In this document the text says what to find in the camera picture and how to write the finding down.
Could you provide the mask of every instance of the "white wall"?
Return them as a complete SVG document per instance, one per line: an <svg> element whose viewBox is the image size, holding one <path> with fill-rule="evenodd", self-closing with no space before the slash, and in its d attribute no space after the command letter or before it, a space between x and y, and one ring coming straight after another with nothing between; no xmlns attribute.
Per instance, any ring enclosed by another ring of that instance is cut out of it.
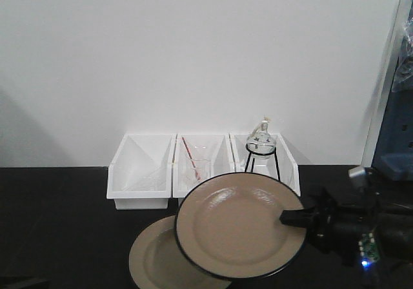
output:
<svg viewBox="0 0 413 289"><path fill-rule="evenodd" d="M0 0L0 166L106 166L126 131L360 163L399 0Z"/></svg>

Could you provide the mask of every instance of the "storage bin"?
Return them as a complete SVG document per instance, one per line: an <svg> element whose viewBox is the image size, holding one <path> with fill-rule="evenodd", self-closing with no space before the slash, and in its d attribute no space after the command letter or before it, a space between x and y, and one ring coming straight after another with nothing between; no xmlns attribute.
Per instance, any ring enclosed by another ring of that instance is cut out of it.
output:
<svg viewBox="0 0 413 289"><path fill-rule="evenodd" d="M179 134L173 172L172 194L179 202L205 179L235 172L229 135Z"/></svg>
<svg viewBox="0 0 413 289"><path fill-rule="evenodd" d="M230 142L234 153L234 162L237 172L244 172L248 159L249 153L245 148L248 135L249 134L230 134ZM292 157L292 154L290 153L290 150L288 149L281 134L276 133L271 134L271 136L276 140L280 180L295 191L297 195L300 195L298 165ZM252 157L248 165L248 172L251 170L251 162ZM254 163L254 172L277 179L277 169L274 156L272 155L268 159L256 159Z"/></svg>
<svg viewBox="0 0 413 289"><path fill-rule="evenodd" d="M166 208L176 135L125 134L109 166L106 197L118 210Z"/></svg>

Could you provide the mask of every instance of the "wire stand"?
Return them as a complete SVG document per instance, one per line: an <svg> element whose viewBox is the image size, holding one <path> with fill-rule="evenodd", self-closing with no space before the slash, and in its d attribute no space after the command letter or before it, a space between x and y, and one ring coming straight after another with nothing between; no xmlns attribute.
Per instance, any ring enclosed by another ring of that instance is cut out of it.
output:
<svg viewBox="0 0 413 289"><path fill-rule="evenodd" d="M279 166L278 166L278 158L277 158L277 148L274 148L273 152L270 152L268 154L260 154L258 152L253 152L248 148L248 145L245 145L245 148L248 150L249 154L248 154L248 159L247 159L247 163L245 165L245 169L244 172L248 171L248 165L250 164L250 160L251 160L251 155L262 155L262 156L266 156L266 155L274 155L274 159L276 160L276 168L277 168L277 179L278 181L281 181L281 176L279 174ZM256 159L252 158L252 164L251 164L251 173L254 171L254 164L255 164Z"/></svg>

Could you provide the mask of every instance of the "table surface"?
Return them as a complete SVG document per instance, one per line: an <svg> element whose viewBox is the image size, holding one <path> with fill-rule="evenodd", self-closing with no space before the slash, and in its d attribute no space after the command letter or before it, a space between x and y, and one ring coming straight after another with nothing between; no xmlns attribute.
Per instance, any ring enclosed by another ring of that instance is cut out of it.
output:
<svg viewBox="0 0 413 289"><path fill-rule="evenodd" d="M347 177L351 167L300 166L302 196L326 187L340 200L357 199ZM45 278L50 288L62 289L136 288L128 271L130 247L148 225L174 215L177 201L169 200L166 210L116 210L106 199L107 173L107 168L1 168L0 277ZM361 270L306 244L288 268L228 287L236 288L357 289Z"/></svg>

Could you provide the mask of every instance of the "enamel plate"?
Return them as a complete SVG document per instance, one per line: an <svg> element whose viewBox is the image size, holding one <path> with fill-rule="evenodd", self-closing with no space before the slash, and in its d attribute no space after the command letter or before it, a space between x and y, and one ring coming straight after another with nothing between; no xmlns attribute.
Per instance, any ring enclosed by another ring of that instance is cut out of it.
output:
<svg viewBox="0 0 413 289"><path fill-rule="evenodd" d="M285 226L279 216L302 208L299 197L271 177L224 174L187 195L176 216L176 239L189 261L216 277L264 277L301 249L306 229Z"/></svg>
<svg viewBox="0 0 413 289"><path fill-rule="evenodd" d="M224 289L231 282L195 268L179 251L174 216L151 224L133 243L129 270L140 289Z"/></svg>

